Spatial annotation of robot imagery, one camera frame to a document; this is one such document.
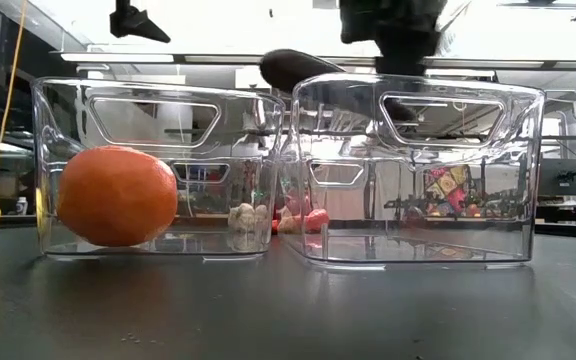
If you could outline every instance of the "plastic container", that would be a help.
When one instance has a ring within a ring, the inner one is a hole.
[[[328,74],[293,93],[280,236],[328,262],[531,258],[544,93]]]
[[[253,92],[85,79],[40,79],[32,89],[44,253],[248,256],[268,249],[271,212],[260,214],[274,207],[280,100]],[[156,156],[177,177],[177,216],[147,243],[98,247],[59,221],[62,170],[78,152],[103,145]],[[254,226],[231,215],[244,203],[255,210]]]

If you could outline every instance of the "black table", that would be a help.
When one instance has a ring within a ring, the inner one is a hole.
[[[55,261],[0,230],[0,359],[576,359],[576,239],[495,270],[326,271],[272,245]]]

